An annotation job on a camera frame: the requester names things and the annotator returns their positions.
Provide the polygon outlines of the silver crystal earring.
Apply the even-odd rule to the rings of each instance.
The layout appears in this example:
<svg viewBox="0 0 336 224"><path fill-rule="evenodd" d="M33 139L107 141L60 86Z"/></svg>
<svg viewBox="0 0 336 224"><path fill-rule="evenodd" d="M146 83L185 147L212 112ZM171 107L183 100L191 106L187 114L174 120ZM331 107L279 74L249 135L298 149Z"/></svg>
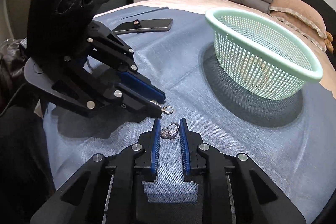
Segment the silver crystal earring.
<svg viewBox="0 0 336 224"><path fill-rule="evenodd" d="M175 140L179 132L179 123L172 123L161 129L160 136L162 139Z"/></svg>

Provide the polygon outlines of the mint green plastic basket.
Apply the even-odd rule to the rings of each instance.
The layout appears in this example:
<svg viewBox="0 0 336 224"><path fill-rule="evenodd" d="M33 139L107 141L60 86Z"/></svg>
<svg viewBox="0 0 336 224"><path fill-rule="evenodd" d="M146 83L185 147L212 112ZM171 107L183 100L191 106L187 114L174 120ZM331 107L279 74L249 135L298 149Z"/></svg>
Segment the mint green plastic basket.
<svg viewBox="0 0 336 224"><path fill-rule="evenodd" d="M318 83L323 69L313 51L275 21L250 11L208 11L214 50L225 73L259 97L283 100L306 83Z"/></svg>

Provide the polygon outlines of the black smartphone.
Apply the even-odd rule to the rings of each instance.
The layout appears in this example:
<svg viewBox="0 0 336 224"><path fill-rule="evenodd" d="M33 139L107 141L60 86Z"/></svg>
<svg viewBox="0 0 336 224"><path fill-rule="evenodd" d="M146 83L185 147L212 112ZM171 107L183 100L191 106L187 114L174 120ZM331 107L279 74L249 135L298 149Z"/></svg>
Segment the black smartphone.
<svg viewBox="0 0 336 224"><path fill-rule="evenodd" d="M136 19L132 22L124 22L118 25L112 32L116 35L145 33L145 32L166 32L171 29L173 19Z"/></svg>

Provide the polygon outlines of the blue cloth mat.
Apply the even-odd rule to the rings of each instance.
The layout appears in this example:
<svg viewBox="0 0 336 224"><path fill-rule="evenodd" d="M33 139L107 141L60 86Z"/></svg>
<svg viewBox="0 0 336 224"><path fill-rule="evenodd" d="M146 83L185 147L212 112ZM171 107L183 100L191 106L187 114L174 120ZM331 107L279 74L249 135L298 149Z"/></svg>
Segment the blue cloth mat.
<svg viewBox="0 0 336 224"><path fill-rule="evenodd" d="M127 34L141 74L166 94L174 112L162 127L185 118L191 131L222 153L246 153L313 222L335 191L335 98L306 84L280 101L260 98L232 81L214 53L204 15L135 6L99 16L114 29L134 19L171 18L167 32ZM44 114L49 162L60 187L93 154L119 153L153 127L121 107L87 118L49 104Z"/></svg>

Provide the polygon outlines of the brown teddy bear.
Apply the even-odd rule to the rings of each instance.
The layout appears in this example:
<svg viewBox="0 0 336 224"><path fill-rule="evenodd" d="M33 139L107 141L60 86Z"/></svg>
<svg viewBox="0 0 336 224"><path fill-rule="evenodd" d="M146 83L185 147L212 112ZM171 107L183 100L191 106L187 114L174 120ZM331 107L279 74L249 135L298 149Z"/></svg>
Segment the brown teddy bear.
<svg viewBox="0 0 336 224"><path fill-rule="evenodd" d="M334 53L333 41L334 41L334 38L333 38L332 34L330 32L326 31L325 45L327 47L327 50L330 53Z"/></svg>

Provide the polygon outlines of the pink pillow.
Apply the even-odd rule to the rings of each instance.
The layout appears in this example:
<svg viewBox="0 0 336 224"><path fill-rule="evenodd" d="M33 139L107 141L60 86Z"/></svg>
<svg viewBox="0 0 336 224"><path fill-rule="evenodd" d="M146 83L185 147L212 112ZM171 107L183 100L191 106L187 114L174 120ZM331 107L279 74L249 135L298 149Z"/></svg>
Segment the pink pillow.
<svg viewBox="0 0 336 224"><path fill-rule="evenodd" d="M295 31L299 32L301 35L306 37L308 40L313 42L320 50L326 52L327 47L324 39L318 35L318 32L311 26L307 25L300 19L294 17L293 15L281 12L281 11L271 11L270 14L277 18L279 21L283 22L287 26L290 26Z"/></svg>
<svg viewBox="0 0 336 224"><path fill-rule="evenodd" d="M326 39L326 25L320 13L301 0L273 0L269 6L271 11L281 11L300 19Z"/></svg>

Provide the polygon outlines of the silver ring charm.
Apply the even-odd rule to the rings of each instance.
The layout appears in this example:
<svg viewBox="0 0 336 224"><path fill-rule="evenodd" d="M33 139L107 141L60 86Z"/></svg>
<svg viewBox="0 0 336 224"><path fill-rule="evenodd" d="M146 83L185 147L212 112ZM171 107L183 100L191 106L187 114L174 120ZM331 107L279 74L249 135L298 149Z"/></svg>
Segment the silver ring charm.
<svg viewBox="0 0 336 224"><path fill-rule="evenodd" d="M151 103L158 106L161 109L163 114L170 115L170 114L173 114L174 112L174 108L172 106L169 106L169 105L163 106L162 104L158 103L155 100L151 100Z"/></svg>

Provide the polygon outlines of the upper pink pillow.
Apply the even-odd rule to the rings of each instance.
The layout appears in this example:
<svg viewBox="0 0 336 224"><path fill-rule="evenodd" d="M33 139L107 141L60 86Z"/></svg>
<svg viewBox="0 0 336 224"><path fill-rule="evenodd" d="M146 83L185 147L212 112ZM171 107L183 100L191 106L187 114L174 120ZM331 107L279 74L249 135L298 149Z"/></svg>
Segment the upper pink pillow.
<svg viewBox="0 0 336 224"><path fill-rule="evenodd" d="M326 39L326 25L320 13L301 0L273 0L269 6L271 11L281 11L300 19Z"/></svg>

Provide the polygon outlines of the lower pink pillow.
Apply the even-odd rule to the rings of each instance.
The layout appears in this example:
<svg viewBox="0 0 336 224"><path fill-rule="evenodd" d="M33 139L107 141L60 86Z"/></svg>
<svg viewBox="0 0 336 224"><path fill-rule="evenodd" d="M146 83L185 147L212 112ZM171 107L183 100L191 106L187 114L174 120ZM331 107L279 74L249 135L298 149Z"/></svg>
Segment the lower pink pillow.
<svg viewBox="0 0 336 224"><path fill-rule="evenodd" d="M308 40L313 42L320 50L326 52L327 47L324 39L318 35L318 32L311 26L307 25L300 19L294 17L293 15L281 12L281 11L271 11L270 14L277 18L279 21L283 22L287 26L290 26L295 31L299 32L301 35L306 37Z"/></svg>

